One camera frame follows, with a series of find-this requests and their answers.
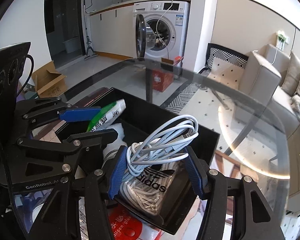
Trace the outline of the red label glue bag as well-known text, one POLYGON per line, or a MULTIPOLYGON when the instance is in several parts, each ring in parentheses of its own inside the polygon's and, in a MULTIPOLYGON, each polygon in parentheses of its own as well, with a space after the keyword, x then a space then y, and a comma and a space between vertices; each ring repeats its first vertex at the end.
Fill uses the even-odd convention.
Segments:
POLYGON ((143 222, 120 204, 108 209, 108 218, 114 239, 117 240, 158 240, 162 235, 160 229, 143 222))

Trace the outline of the red cardboard box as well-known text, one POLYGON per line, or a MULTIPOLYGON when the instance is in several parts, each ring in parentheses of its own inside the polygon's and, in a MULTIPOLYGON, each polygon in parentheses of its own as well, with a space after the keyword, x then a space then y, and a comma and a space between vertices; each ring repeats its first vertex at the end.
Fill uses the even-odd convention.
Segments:
MULTIPOLYGON (((176 56, 174 58, 174 60, 172 61, 172 60, 162 57, 161 61, 162 61, 162 63, 168 63, 173 66, 177 66, 180 63, 182 63, 183 58, 184 58, 183 56, 176 56)), ((152 72, 153 89, 157 90, 159 92, 164 92, 176 79, 178 79, 178 74, 169 74, 169 73, 163 72, 162 70, 154 70, 152 72)))

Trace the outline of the grey cushion left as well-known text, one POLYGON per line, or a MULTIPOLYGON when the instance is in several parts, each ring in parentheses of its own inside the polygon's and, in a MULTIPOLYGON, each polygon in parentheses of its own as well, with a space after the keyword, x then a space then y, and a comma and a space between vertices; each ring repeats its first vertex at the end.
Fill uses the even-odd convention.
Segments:
POLYGON ((289 96, 293 96, 296 92, 300 81, 300 59, 291 51, 290 62, 285 80, 281 86, 282 90, 289 96))

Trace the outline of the black storage box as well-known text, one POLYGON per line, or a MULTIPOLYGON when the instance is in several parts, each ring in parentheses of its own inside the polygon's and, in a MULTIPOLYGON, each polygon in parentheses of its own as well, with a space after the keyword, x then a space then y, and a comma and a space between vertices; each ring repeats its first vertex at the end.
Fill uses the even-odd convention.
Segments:
MULTIPOLYGON (((197 195, 184 160, 191 147, 197 158, 209 163, 219 134, 200 126, 195 117, 177 115, 126 92, 112 88, 93 102, 105 107, 124 99, 126 109, 112 123, 121 123, 127 143, 127 168, 117 201, 143 220, 175 234, 197 195)), ((87 131, 89 122, 67 122, 59 139, 87 131)))

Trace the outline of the white foam piece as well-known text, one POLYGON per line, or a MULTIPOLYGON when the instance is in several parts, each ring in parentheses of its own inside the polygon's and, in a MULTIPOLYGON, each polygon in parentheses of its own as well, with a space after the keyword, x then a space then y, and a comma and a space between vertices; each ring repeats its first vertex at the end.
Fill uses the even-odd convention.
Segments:
POLYGON ((117 132, 117 139, 114 142, 108 144, 106 148, 103 150, 104 159, 110 158, 113 155, 115 155, 115 153, 117 152, 117 150, 121 145, 127 146, 127 143, 123 140, 125 137, 125 132, 122 124, 121 123, 112 124, 108 127, 108 129, 111 128, 117 132))

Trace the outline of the green white tissue packet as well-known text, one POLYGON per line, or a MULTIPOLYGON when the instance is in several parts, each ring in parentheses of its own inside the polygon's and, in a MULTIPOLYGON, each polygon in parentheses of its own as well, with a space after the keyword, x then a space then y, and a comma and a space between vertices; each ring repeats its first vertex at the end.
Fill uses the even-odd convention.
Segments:
POLYGON ((101 108, 89 122, 87 132, 96 132, 107 129, 126 109, 124 99, 117 100, 101 108))

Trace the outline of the patterned black white chair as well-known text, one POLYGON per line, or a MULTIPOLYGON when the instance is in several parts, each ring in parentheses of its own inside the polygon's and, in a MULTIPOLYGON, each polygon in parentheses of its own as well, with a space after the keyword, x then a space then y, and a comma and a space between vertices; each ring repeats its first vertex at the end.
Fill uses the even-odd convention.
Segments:
POLYGON ((200 74, 225 84, 238 84, 248 62, 248 56, 230 48, 209 43, 205 66, 200 74))

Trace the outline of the white washing machine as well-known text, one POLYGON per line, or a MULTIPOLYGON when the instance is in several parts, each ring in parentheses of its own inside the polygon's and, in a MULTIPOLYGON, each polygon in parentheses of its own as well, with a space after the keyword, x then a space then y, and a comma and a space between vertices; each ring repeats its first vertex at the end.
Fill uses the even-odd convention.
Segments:
POLYGON ((171 60, 177 66, 182 66, 187 27, 189 22, 189 1, 145 1, 133 5, 133 25, 135 29, 138 52, 144 51, 147 59, 161 61, 171 60), (153 45, 142 45, 140 21, 145 20, 148 31, 155 35, 153 45))

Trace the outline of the white wall socket charger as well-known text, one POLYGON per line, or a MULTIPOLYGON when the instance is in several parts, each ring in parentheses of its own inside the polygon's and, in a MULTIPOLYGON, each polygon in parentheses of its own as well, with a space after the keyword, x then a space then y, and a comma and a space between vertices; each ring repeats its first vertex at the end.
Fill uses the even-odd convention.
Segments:
POLYGON ((280 44, 289 44, 290 37, 282 30, 278 30, 276 32, 276 46, 278 47, 280 44))

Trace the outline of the brown cardboard box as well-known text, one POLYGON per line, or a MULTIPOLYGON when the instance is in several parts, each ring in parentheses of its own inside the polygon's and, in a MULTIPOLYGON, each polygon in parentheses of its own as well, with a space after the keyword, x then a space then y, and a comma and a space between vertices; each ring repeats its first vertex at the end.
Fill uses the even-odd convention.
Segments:
POLYGON ((34 88, 40 98, 62 95, 67 90, 66 76, 58 72, 53 61, 32 73, 34 88))

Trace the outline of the floor mop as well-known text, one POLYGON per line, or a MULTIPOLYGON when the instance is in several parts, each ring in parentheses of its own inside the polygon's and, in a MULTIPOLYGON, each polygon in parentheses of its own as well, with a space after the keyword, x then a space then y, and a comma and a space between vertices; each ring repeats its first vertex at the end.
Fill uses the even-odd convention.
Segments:
POLYGON ((88 34, 88 26, 87 26, 87 11, 86 11, 86 2, 83 0, 83 9, 84 9, 84 27, 85 27, 85 35, 86 35, 86 52, 85 52, 85 58, 84 61, 88 61, 92 58, 95 58, 98 56, 96 51, 94 51, 92 47, 92 41, 88 34))

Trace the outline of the beige sofa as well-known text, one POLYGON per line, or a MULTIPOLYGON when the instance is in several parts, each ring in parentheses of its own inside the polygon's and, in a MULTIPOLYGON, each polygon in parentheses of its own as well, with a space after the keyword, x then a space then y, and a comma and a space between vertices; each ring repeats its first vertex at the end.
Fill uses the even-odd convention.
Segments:
POLYGON ((298 119, 292 109, 292 96, 281 88, 289 62, 290 54, 271 44, 264 46, 261 54, 252 51, 238 85, 239 91, 267 106, 282 124, 288 116, 298 119))

